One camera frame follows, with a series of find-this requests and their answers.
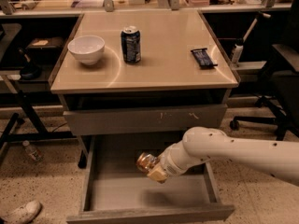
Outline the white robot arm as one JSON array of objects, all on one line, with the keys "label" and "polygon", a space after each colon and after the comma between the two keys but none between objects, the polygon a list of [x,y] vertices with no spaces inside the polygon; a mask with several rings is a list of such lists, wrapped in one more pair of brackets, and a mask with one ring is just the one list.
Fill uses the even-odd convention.
[{"label": "white robot arm", "polygon": [[148,177],[164,182],[193,166],[228,159],[288,183],[299,185],[299,143],[233,138],[223,131],[190,128],[182,140],[168,147],[149,168]]}]

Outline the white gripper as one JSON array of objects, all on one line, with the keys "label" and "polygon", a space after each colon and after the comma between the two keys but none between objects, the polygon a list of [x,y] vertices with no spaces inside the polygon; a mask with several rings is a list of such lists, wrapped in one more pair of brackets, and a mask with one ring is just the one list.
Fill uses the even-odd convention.
[{"label": "white gripper", "polygon": [[169,146],[159,155],[159,158],[148,158],[146,164],[147,169],[151,170],[161,163],[163,169],[151,170],[148,173],[148,178],[158,183],[164,183],[168,176],[178,176],[186,173],[193,165],[193,159],[182,143]]}]

